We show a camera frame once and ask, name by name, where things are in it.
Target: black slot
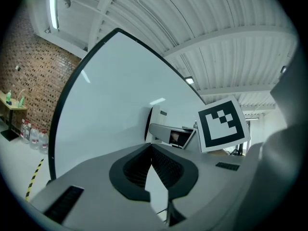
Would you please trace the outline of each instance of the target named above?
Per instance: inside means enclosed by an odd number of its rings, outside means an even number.
[[[83,190],[84,189],[79,187],[70,186],[44,213],[44,215],[61,224],[77,202]]]
[[[238,168],[240,167],[239,165],[236,165],[236,164],[227,164],[227,163],[222,163],[222,162],[217,163],[216,166],[229,169],[229,170],[233,170],[233,171],[237,171]]]

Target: ceiling beam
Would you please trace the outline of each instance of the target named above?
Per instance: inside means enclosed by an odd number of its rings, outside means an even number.
[[[242,111],[271,111],[275,109],[275,105],[255,105],[255,106],[241,106]]]
[[[252,85],[240,87],[213,88],[197,91],[200,96],[228,95],[237,93],[268,92],[275,85]]]
[[[258,37],[258,36],[283,36],[296,38],[297,34],[294,30],[282,28],[278,26],[239,26],[227,28],[212,33],[204,34],[197,38],[186,41],[163,54],[167,60],[174,58],[180,54],[191,51],[198,47],[204,47],[213,43],[221,42],[224,40],[245,38],[245,37]]]
[[[98,31],[103,22],[104,15],[107,12],[108,6],[111,4],[112,0],[100,0],[97,9],[101,12],[101,14],[97,14],[94,16],[90,35],[89,35],[89,43],[88,43],[88,52],[94,47],[96,44],[96,39],[98,35]]]

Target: black vent grille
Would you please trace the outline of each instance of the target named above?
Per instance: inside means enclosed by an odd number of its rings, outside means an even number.
[[[61,224],[82,192],[82,188],[69,187],[44,214],[51,220]]]
[[[227,164],[227,163],[222,163],[222,162],[217,163],[216,166],[229,169],[229,170],[233,170],[233,171],[237,171],[238,168],[240,167],[239,165],[236,165],[236,164]]]
[[[150,166],[151,151],[146,149],[124,165],[124,174],[130,182],[144,189]]]
[[[157,149],[152,150],[152,165],[164,186],[172,187],[183,175],[184,167]]]

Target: brick wall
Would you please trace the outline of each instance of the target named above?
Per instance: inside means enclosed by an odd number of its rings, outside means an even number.
[[[16,129],[20,129],[21,119],[27,118],[49,132],[60,93],[79,62],[78,57],[34,34],[25,7],[17,12],[0,51],[0,90],[11,90],[12,98],[17,99],[25,89],[22,95],[28,110],[13,112]]]

